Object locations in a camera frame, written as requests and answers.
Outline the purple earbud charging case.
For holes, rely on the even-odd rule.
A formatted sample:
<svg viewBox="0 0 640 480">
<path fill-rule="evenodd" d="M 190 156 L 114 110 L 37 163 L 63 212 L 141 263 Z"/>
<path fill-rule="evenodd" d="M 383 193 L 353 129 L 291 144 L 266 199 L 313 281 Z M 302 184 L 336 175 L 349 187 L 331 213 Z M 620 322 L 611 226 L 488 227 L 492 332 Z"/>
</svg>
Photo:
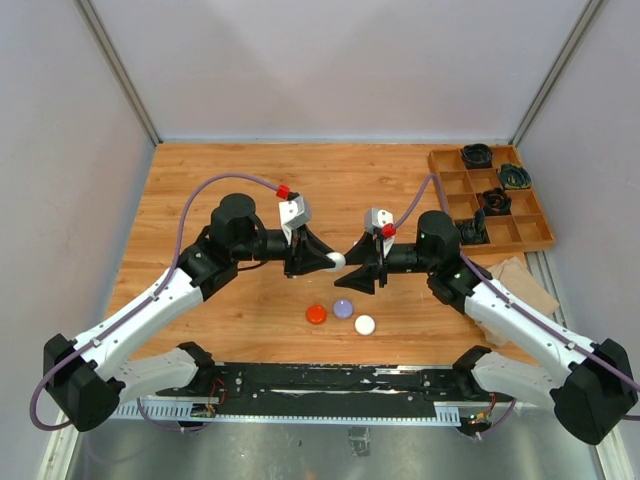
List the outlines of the purple earbud charging case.
<svg viewBox="0 0 640 480">
<path fill-rule="evenodd" d="M 339 299 L 333 305 L 333 314 L 338 319 L 348 319 L 354 313 L 354 306 L 347 299 Z"/>
</svg>

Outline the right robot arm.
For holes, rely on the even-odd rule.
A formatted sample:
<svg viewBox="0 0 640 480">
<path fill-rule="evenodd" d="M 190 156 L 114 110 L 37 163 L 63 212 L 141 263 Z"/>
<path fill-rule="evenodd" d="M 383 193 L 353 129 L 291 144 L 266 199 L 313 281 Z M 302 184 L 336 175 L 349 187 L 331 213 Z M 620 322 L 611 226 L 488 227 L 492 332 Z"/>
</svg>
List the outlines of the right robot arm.
<svg viewBox="0 0 640 480">
<path fill-rule="evenodd" d="M 412 244 L 394 241 L 389 212 L 372 209 L 360 240 L 338 261 L 354 271 L 335 286 L 373 294 L 391 274 L 424 273 L 432 295 L 504 336 L 536 360 L 514 361 L 475 347 L 455 363 L 455 392 L 466 400 L 505 394 L 554 413 L 575 438 L 598 445 L 638 402 L 628 354 L 612 339 L 597 343 L 559 325 L 514 295 L 460 250 L 460 232 L 443 211 L 427 211 Z"/>
</svg>

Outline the orange earbud charging case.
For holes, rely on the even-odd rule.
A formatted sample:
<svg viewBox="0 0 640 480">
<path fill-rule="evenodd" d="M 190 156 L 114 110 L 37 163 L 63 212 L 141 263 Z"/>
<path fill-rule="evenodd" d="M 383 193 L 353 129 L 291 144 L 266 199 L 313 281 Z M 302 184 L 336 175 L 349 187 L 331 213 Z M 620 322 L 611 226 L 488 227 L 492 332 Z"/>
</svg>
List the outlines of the orange earbud charging case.
<svg viewBox="0 0 640 480">
<path fill-rule="evenodd" d="M 310 324 L 320 325 L 327 320 L 327 310 L 322 305 L 314 304 L 306 310 L 305 317 Z"/>
</svg>

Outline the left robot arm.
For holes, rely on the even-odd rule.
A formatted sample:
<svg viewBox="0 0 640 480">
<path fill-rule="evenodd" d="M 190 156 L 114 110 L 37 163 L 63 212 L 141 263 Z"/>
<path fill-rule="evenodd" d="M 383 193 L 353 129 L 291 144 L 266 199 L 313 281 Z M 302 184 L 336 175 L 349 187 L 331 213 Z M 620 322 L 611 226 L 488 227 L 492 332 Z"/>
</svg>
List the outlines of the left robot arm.
<svg viewBox="0 0 640 480">
<path fill-rule="evenodd" d="M 289 278 L 345 266 L 344 256 L 308 228 L 311 209 L 303 197 L 287 196 L 279 213 L 280 228 L 267 229 L 250 196 L 225 196 L 196 241 L 146 291 L 75 338 L 57 334 L 46 342 L 44 388 L 70 425 L 90 431 L 120 404 L 164 389 L 207 393 L 214 383 L 212 360 L 193 343 L 141 361 L 129 358 L 159 330 L 236 278 L 240 262 L 280 261 Z"/>
</svg>

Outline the white earbud charging case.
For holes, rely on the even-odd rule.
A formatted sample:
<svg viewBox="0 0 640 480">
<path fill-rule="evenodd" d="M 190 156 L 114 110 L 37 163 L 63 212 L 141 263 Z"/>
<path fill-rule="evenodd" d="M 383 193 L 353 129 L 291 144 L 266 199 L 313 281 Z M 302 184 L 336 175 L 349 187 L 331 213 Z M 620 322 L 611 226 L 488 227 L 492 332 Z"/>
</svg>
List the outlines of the white earbud charging case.
<svg viewBox="0 0 640 480">
<path fill-rule="evenodd" d="M 354 321 L 355 331 L 362 336 L 369 336 L 376 330 L 376 322 L 369 315 L 359 315 Z"/>
</svg>

